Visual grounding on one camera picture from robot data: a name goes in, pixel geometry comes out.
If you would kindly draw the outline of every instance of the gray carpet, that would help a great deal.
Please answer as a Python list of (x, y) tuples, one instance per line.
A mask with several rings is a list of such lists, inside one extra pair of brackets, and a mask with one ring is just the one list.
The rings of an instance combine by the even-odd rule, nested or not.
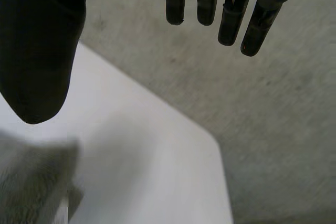
[(289, 0), (253, 58), (239, 48), (255, 0), (232, 47), (223, 2), (204, 27), (186, 0), (176, 27), (164, 0), (87, 0), (82, 40), (214, 135), (236, 223), (336, 223), (335, 0)]

